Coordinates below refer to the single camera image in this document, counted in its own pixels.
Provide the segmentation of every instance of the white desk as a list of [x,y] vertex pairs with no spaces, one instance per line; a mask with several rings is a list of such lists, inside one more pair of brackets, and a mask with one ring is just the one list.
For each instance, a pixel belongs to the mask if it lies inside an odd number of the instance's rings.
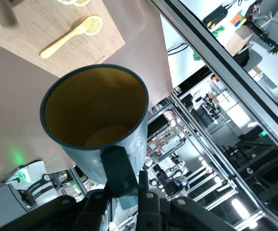
[[[203,20],[207,15],[217,9],[220,5],[227,5],[231,1],[225,0],[200,0],[200,1],[187,1],[182,0],[183,4],[188,7],[200,20]],[[225,30],[219,33],[217,40],[223,45],[229,42],[232,37],[234,31],[237,29],[232,23],[232,18],[238,13],[241,12],[245,14],[250,5],[252,5],[255,0],[243,1],[241,6],[238,6],[236,2],[229,10],[227,17],[217,24],[213,30],[216,30],[219,26],[223,25]],[[172,28],[172,26],[164,19],[161,18],[163,33],[166,43],[167,50],[176,47],[185,41],[183,38]],[[192,74],[201,69],[205,63],[200,61],[194,61],[193,59],[193,50],[191,48],[187,48],[186,50],[168,56],[170,73],[172,78],[173,87],[177,87],[187,78],[189,78]]]

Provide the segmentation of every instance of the cutting board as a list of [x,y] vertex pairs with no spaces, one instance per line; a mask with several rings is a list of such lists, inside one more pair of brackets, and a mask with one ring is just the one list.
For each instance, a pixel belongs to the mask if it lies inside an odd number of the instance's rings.
[[[102,0],[91,0],[85,6],[63,5],[56,0],[14,1],[13,11],[19,25],[0,25],[0,46],[58,77],[100,64],[125,44]],[[74,36],[50,58],[40,57],[41,51],[92,14],[103,20],[99,33]]]

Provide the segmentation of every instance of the lemon slice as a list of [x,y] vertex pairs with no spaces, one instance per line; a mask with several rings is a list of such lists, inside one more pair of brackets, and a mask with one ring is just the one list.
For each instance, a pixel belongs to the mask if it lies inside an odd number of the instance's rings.
[[84,6],[89,3],[90,0],[76,0],[73,4],[75,6]]
[[102,28],[102,19],[98,15],[89,16],[89,20],[86,24],[86,31],[84,32],[86,35],[95,35]]
[[64,5],[71,5],[71,4],[75,3],[77,0],[57,0],[57,1]]

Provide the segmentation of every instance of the yellow spoon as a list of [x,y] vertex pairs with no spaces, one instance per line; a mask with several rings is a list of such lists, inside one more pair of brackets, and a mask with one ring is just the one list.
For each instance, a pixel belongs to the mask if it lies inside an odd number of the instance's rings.
[[70,31],[64,37],[56,41],[50,47],[40,53],[41,58],[47,59],[54,54],[61,46],[63,46],[69,39],[75,35],[94,35],[97,34],[102,27],[102,19],[97,15],[88,16],[79,26]]

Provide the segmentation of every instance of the screw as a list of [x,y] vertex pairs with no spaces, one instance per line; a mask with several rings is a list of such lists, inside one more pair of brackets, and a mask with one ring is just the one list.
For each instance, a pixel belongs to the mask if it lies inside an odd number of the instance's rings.
[[148,193],[146,194],[146,197],[147,197],[148,199],[150,199],[150,198],[153,198],[154,195],[153,195],[151,192],[148,192]]
[[183,199],[178,199],[178,200],[177,200],[177,203],[178,203],[179,205],[185,205],[185,204],[186,204],[186,201],[184,201]]
[[62,204],[62,205],[67,205],[67,204],[69,204],[69,202],[70,202],[69,199],[65,199],[65,200],[62,200],[62,201],[61,201],[61,204]]
[[96,199],[100,199],[100,198],[102,198],[102,194],[101,194],[101,193],[96,194],[95,198],[96,198]]

